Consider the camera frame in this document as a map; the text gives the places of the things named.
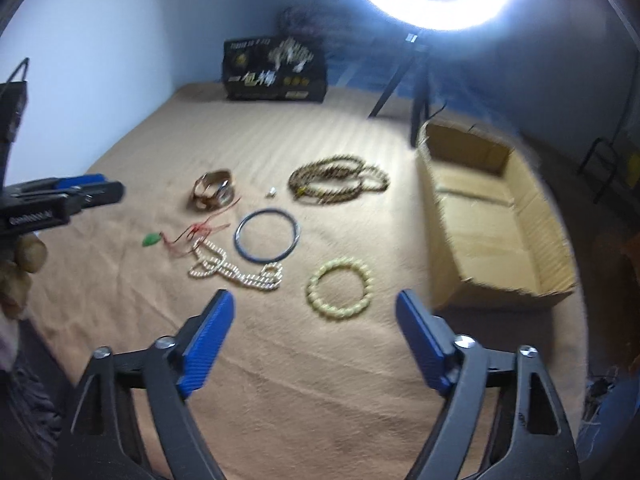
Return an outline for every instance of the brown bracelet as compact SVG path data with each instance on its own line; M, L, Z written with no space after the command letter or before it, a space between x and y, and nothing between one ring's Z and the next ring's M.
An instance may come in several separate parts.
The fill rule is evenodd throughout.
M228 206L235 195L234 180L229 170L205 173L196 180L191 191L196 208L208 211Z

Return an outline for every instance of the screw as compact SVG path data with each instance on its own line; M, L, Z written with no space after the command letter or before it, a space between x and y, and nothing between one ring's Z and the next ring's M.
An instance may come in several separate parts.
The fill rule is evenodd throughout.
M94 357L96 359L103 359L104 357L108 357L111 355L111 348L108 346L101 346L100 348L96 348L94 350Z
M175 345L175 339L170 335L159 337L158 339L156 339L156 342L154 343L154 346L156 348L160 348L163 350L165 348L171 348L174 345Z
M533 348L533 346L524 345L523 347L520 348L520 353L524 355L524 357L533 358L538 355L538 350Z
M460 348L471 348L476 344L476 340L468 335L461 334L456 336L455 343Z

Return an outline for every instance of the ring light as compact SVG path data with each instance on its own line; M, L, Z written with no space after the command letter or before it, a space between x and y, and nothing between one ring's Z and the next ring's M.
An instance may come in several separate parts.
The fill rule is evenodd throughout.
M383 12L415 27L462 30L493 18L507 0L369 0Z

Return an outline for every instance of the hand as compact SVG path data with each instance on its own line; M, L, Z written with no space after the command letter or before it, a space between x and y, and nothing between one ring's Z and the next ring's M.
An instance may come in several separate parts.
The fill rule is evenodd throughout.
M46 245L33 233L21 236L13 260L0 261L0 306L9 319L20 319L31 288L29 274L38 272L47 261Z

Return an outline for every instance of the pale green bead bracelet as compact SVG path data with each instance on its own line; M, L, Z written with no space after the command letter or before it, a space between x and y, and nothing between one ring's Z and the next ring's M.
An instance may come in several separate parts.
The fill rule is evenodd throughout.
M318 282L320 278L335 269L353 269L362 278L364 282L364 296L356 304L346 307L333 306L325 303L318 295ZM335 260L325 263L311 276L306 286L306 300L309 305L325 316L334 317L335 319L345 319L361 313L371 303L372 293L373 278L371 277L371 271L362 260L356 258L336 258Z

